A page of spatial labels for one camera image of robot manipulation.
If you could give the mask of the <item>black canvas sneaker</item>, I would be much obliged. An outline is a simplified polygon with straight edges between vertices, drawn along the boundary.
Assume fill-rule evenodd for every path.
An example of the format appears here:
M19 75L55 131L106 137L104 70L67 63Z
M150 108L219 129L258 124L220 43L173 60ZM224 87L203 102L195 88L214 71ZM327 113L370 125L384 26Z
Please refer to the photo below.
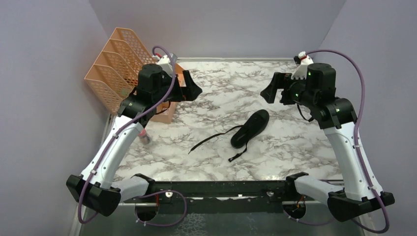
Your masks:
M269 122L269 113L261 109L250 116L245 124L231 138L231 145L234 148L241 148L252 138L265 130Z

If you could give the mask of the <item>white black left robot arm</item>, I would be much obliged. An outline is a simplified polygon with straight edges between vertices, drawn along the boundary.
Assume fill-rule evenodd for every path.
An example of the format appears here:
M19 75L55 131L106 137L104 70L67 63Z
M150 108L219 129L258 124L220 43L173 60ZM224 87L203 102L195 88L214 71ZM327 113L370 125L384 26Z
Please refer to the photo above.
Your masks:
M138 197L153 199L155 189L142 176L114 183L121 160L163 102L194 101L202 89L188 70L173 79L160 65L146 64L138 74L138 84L121 102L114 125L99 151L79 175L70 175L66 186L80 206L103 216L111 215L120 202Z

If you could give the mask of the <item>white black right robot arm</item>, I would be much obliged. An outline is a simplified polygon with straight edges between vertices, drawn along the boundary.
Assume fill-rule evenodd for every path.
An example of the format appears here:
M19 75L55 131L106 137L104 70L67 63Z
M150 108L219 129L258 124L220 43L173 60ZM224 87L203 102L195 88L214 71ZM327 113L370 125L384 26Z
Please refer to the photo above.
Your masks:
M344 222L394 204L392 193L386 192L370 168L361 142L355 133L358 118L351 102L335 95L336 71L329 64L313 63L297 76L276 72L270 84L261 91L267 103L273 103L281 90L284 105L302 105L310 110L328 138L342 172L344 186L335 186L306 173L288 176L284 195L296 200L306 195L326 205L332 216Z

